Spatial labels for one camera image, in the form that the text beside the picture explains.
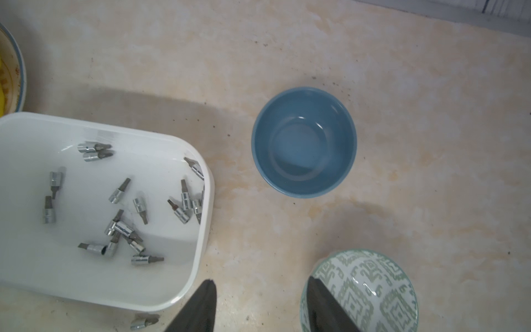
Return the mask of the chrome bit pointing up-left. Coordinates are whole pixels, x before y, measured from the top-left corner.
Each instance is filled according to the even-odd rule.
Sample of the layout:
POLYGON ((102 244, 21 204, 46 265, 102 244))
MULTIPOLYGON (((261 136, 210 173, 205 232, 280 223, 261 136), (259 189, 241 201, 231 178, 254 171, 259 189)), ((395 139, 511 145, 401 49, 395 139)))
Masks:
POLYGON ((105 257, 113 257, 115 255, 121 236, 122 235, 118 231, 114 232, 110 242, 106 247, 106 252, 104 254, 105 257))

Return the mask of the chrome bit row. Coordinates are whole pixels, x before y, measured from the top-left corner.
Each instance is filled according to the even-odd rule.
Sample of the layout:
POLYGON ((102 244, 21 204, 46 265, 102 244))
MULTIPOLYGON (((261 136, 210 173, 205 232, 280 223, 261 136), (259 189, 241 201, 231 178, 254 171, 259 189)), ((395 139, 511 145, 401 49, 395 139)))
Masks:
POLYGON ((43 218, 45 224, 54 224, 56 222, 52 196, 45 197, 43 218))

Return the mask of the chrome bit front lone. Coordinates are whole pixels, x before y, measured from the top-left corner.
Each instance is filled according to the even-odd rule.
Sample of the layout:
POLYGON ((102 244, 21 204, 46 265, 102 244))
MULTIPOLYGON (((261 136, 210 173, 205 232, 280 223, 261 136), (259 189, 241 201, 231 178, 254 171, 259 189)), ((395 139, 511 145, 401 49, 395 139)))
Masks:
POLYGON ((129 183, 131 182, 130 178, 126 178, 124 182, 113 192, 113 194, 109 197, 109 201, 113 204, 118 204, 121 199, 123 198, 125 191, 127 190, 127 187, 129 183))

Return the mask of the chrome bit pair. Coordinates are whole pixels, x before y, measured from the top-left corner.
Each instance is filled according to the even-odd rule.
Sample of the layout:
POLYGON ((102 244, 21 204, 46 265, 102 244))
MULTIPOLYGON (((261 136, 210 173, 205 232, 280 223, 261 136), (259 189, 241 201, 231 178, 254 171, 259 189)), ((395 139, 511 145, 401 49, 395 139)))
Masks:
POLYGON ((136 318, 130 325, 131 331, 138 331, 141 329, 145 329, 149 326, 155 325, 158 323, 159 318, 154 317, 143 317, 143 318, 136 318))
POLYGON ((131 258, 131 264, 133 266, 143 266, 153 263, 158 263, 164 261, 164 257, 156 257, 153 255, 134 255, 131 258))

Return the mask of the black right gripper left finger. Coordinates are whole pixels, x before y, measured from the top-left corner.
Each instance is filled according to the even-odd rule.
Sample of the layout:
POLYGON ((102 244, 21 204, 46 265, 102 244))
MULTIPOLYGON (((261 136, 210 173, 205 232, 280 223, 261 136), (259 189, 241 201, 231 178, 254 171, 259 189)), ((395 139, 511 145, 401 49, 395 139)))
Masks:
POLYGON ((217 287, 206 279, 196 289, 166 332, 213 332, 217 311, 217 287))

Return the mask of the large chrome hex bit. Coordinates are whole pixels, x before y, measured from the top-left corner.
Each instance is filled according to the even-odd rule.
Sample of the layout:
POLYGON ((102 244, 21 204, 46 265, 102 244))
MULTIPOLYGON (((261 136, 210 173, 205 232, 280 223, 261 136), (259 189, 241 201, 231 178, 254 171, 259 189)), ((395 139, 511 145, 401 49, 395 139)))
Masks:
POLYGON ((170 204, 172 210, 174 211, 174 214, 177 216, 177 218, 182 224, 187 224, 189 222, 190 217, 184 209, 182 209, 177 203, 173 202, 173 200, 171 199, 168 199, 167 203, 170 204))

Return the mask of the small chrome socket bit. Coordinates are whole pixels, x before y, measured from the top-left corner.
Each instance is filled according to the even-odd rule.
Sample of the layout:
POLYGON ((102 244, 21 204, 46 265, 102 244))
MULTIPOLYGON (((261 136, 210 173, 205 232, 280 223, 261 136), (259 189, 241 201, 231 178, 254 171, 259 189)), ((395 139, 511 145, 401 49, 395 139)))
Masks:
POLYGON ((192 204, 189 195, 188 186, 185 179, 181 179, 181 203, 184 211, 191 210, 192 204))

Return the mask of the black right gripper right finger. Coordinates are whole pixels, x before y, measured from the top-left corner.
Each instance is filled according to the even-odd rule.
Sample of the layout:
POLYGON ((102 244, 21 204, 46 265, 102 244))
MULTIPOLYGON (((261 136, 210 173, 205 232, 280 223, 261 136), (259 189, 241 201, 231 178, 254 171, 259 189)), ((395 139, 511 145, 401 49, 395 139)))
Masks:
POLYGON ((306 298, 311 332, 360 332, 322 280, 308 278, 306 298))

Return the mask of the chrome bit cluster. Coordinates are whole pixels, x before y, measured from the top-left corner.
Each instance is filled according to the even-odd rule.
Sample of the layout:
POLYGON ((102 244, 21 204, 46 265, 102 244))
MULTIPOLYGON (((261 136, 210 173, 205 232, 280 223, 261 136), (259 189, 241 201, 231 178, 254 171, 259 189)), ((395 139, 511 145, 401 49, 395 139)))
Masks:
POLYGON ((110 221, 109 225, 106 227, 106 230, 105 230, 105 234, 107 236, 112 237, 115 234, 115 232, 116 232, 115 225, 117 224, 117 222, 119 222, 121 220, 123 212, 124 212, 124 210, 120 209, 117 212, 117 214, 115 215, 115 217, 110 221))
POLYGON ((113 229, 116 232, 124 235, 126 238, 133 239, 136 242, 143 242, 143 239, 139 236, 139 234, 130 225, 123 221, 115 222, 113 229))
POLYGON ((81 249, 87 250, 91 253, 97 254, 97 255, 105 255, 106 250, 107 250, 106 245, 93 244, 93 243, 80 243, 78 247, 81 249))

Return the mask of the chrome bit pointing down-right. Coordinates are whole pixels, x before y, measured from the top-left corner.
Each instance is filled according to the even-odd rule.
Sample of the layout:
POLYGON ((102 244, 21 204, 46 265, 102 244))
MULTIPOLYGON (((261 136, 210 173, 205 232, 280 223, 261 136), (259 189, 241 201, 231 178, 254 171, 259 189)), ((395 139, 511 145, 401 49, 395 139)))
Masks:
POLYGON ((199 177, 202 181, 205 179, 201 166, 196 160, 184 157, 183 160, 188 164, 189 168, 199 177))

